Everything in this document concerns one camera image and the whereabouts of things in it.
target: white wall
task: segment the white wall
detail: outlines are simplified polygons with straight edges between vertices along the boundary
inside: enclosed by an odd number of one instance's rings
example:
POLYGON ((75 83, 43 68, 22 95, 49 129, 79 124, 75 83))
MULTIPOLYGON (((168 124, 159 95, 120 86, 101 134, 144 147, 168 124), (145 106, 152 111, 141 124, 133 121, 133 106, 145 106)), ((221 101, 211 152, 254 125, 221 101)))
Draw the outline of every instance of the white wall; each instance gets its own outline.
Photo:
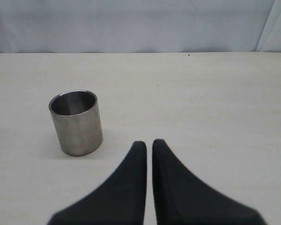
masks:
POLYGON ((0 0, 3 53, 255 50, 281 51, 281 0, 0 0))

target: cup rim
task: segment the cup rim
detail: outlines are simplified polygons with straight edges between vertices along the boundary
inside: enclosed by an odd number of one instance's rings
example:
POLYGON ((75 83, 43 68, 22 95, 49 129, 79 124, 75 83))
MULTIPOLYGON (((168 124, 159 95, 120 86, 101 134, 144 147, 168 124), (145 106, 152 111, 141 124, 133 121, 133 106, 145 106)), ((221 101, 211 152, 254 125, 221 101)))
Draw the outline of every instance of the cup rim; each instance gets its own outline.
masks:
POLYGON ((92 108, 94 108, 94 106, 96 106, 96 104, 97 104, 97 95, 95 95, 94 92, 91 92, 91 91, 89 91, 89 90, 76 89, 76 90, 64 91, 64 92, 62 92, 62 93, 56 95, 54 98, 51 99, 51 101, 49 102, 48 107, 49 107, 49 111, 50 111, 52 114, 54 114, 54 115, 58 115, 58 116, 62 116, 62 117, 73 117, 73 116, 79 116, 79 115, 82 115, 82 114, 84 114, 84 113, 87 113, 87 112, 90 111, 92 108), (56 113, 56 112, 52 109, 52 103, 53 103, 56 99, 58 99, 59 97, 65 95, 65 94, 73 93, 73 92, 86 92, 86 93, 92 95, 92 96, 95 98, 94 104, 93 104, 88 110, 83 111, 83 112, 78 113, 78 114, 74 114, 74 115, 62 115, 62 114, 56 113))

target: table surface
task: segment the table surface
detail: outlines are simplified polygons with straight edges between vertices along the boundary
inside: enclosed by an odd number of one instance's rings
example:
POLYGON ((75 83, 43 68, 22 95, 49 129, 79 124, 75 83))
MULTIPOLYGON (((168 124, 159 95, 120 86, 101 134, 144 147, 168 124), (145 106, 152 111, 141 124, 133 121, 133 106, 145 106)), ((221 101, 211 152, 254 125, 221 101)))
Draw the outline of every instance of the table surface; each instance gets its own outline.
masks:
POLYGON ((151 146, 163 138, 198 177, 281 225, 281 53, 0 54, 0 225, 43 225, 148 148, 145 225, 155 225, 151 146), (51 98, 98 96, 104 141, 59 147, 51 98))

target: stainless steel cup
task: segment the stainless steel cup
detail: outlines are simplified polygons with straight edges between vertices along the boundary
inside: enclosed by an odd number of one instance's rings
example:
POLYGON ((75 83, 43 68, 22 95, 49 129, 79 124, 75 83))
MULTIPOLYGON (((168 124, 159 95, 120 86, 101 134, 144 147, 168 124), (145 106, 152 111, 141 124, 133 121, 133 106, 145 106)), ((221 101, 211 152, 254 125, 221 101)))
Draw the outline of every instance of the stainless steel cup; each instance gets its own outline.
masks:
POLYGON ((72 90, 49 103, 61 149, 71 156, 83 156, 99 148, 103 135, 97 96, 88 90, 72 90))

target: metal cup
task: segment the metal cup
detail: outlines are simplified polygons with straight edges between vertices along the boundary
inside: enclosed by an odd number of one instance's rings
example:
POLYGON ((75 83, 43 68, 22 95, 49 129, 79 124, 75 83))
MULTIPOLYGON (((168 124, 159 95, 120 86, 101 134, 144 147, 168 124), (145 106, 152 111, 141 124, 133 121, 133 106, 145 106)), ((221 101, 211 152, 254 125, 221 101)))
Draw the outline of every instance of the metal cup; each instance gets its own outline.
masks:
POLYGON ((71 156, 83 156, 103 141, 97 96, 88 90, 71 90, 49 103, 61 149, 71 156))

